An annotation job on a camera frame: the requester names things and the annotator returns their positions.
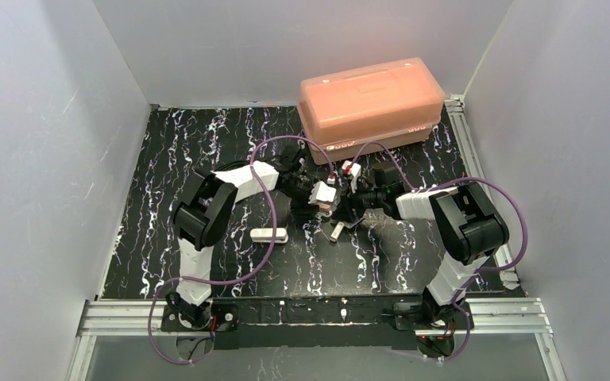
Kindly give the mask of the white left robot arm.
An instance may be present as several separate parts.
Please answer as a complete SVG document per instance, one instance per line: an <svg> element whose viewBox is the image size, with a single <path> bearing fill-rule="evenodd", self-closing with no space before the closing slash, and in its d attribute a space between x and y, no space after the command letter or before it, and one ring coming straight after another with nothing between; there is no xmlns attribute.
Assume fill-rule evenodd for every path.
<svg viewBox="0 0 610 381"><path fill-rule="evenodd" d="M234 205L263 192L255 171L268 190L290 199L291 214L311 217L319 208L309 203L318 182L306 174L305 151L296 146L276 156L249 162L237 161L216 171L195 171L172 211L173 233L180 246L180 274L208 280L214 246L226 236Z"/></svg>

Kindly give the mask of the white staples box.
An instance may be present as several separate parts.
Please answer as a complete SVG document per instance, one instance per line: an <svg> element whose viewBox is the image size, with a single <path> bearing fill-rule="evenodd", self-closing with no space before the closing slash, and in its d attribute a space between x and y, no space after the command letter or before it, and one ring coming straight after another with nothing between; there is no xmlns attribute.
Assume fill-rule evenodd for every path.
<svg viewBox="0 0 610 381"><path fill-rule="evenodd" d="M329 236L330 242L336 243L344 229L345 229L345 224L342 221L339 221L335 225L335 227L333 228L333 231L331 232L331 234Z"/></svg>

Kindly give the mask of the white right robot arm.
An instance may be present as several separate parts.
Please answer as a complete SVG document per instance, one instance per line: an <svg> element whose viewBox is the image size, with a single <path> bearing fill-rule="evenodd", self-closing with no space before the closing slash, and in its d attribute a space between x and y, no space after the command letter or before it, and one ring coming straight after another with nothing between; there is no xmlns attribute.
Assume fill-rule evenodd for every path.
<svg viewBox="0 0 610 381"><path fill-rule="evenodd" d="M465 283L509 239L508 226L478 183L463 183L430 191L409 191L390 163L361 176L359 164L347 160L342 175L348 186L342 192L333 219L342 225L360 222L367 210L382 210L394 220L433 221L446 253L422 301L407 311L423 320L442 320L465 296Z"/></svg>

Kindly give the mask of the pink white small stapler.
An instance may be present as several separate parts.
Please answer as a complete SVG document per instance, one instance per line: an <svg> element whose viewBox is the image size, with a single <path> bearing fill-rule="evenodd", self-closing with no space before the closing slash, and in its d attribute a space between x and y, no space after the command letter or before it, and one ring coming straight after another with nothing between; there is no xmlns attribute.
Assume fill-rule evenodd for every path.
<svg viewBox="0 0 610 381"><path fill-rule="evenodd" d="M333 213L333 206L328 204L319 204L319 213L330 216Z"/></svg>

